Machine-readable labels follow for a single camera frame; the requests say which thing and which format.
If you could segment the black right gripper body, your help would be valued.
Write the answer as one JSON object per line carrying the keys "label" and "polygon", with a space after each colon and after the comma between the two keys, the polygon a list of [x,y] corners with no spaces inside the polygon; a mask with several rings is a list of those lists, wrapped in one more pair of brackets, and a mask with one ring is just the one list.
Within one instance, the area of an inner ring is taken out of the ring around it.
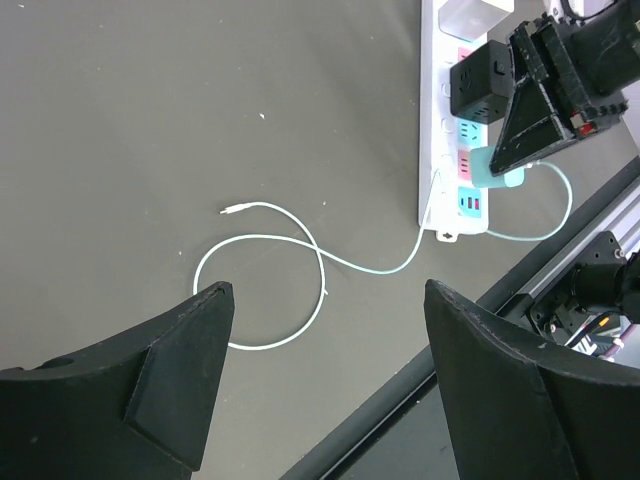
{"label": "black right gripper body", "polygon": [[622,90],[639,80],[639,3],[615,1],[588,19],[565,12],[512,32],[513,90],[521,80],[543,84],[582,141],[619,123],[628,109]]}

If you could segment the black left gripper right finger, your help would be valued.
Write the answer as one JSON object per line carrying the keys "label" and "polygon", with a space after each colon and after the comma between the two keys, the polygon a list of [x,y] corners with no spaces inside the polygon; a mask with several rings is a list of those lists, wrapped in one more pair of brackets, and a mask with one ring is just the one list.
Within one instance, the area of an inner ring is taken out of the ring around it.
{"label": "black left gripper right finger", "polygon": [[461,478],[638,478],[637,369],[545,340],[437,280],[424,314]]}

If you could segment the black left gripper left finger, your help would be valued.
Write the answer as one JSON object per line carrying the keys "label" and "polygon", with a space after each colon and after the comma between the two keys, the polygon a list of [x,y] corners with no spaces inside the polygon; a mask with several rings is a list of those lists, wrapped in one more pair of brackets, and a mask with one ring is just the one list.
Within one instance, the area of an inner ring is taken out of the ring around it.
{"label": "black left gripper left finger", "polygon": [[5,479],[188,479],[202,465],[235,310],[217,282],[89,347],[1,373]]}

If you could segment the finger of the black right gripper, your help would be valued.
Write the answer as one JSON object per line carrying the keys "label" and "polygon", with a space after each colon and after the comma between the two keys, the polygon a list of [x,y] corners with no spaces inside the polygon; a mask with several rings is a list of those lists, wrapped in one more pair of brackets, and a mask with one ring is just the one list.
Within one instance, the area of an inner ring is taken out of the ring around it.
{"label": "finger of the black right gripper", "polygon": [[489,162],[490,173],[503,175],[571,146],[575,132],[561,107],[543,84],[531,79],[517,82]]}

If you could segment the black cube adapter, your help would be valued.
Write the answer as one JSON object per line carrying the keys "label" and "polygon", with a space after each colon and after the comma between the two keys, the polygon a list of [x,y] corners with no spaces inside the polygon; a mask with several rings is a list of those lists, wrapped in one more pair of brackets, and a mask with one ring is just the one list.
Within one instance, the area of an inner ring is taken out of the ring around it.
{"label": "black cube adapter", "polygon": [[464,54],[450,69],[449,80],[454,117],[484,125],[503,119],[513,85],[507,45],[489,40]]}

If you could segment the white USB charger plug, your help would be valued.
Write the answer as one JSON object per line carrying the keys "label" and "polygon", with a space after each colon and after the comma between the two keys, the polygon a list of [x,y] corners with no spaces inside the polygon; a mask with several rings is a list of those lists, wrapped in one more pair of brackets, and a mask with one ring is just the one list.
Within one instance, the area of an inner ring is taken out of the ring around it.
{"label": "white USB charger plug", "polygon": [[514,0],[449,0],[438,10],[442,32],[474,41],[514,12]]}

